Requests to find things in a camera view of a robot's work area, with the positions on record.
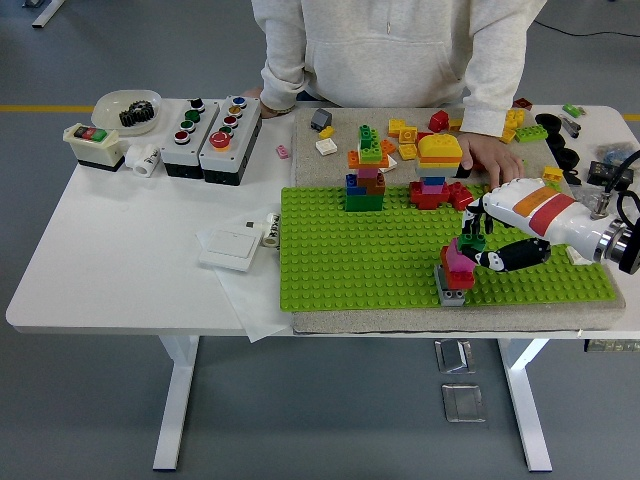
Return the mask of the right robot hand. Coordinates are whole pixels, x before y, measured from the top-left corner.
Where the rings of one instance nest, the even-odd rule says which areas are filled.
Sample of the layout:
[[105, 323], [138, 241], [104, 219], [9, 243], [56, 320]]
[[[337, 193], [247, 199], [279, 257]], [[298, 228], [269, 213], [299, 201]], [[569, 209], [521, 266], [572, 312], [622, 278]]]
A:
[[469, 244], [457, 250], [476, 264], [498, 272], [511, 272], [546, 262], [553, 245], [569, 245], [589, 261], [604, 257], [603, 234], [609, 216], [594, 220], [591, 211], [572, 197], [546, 186], [541, 179], [515, 179], [469, 204], [463, 215], [462, 234], [476, 235], [480, 221], [493, 219], [528, 235], [524, 240], [495, 251]]

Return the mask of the person's left hand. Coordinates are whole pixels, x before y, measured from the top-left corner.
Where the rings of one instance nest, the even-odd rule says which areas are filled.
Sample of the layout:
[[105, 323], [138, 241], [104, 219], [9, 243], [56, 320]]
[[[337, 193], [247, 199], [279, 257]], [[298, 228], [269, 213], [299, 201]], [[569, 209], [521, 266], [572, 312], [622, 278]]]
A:
[[522, 159], [495, 137], [462, 133], [458, 143], [462, 150], [460, 165], [465, 170], [470, 170], [475, 163], [483, 166], [489, 174], [491, 189], [525, 175]]

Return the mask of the person's right hand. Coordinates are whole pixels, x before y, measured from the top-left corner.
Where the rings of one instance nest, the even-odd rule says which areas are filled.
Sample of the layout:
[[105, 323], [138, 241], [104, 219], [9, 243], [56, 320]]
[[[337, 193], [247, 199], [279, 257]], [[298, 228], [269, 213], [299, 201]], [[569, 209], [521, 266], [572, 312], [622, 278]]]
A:
[[250, 89], [250, 90], [246, 90], [243, 93], [243, 96], [252, 97], [252, 98], [256, 98], [256, 99], [259, 100], [260, 109], [261, 109], [261, 117], [263, 119], [271, 119], [271, 118], [276, 118], [276, 117], [279, 117], [279, 116], [283, 116], [283, 115], [291, 113], [295, 109], [295, 106], [292, 106], [292, 107], [286, 108], [286, 109], [273, 109], [273, 108], [270, 108], [270, 107], [266, 106], [262, 102], [261, 93], [262, 93], [262, 88], [261, 87], [256, 87], [256, 88], [253, 88], [253, 89]]

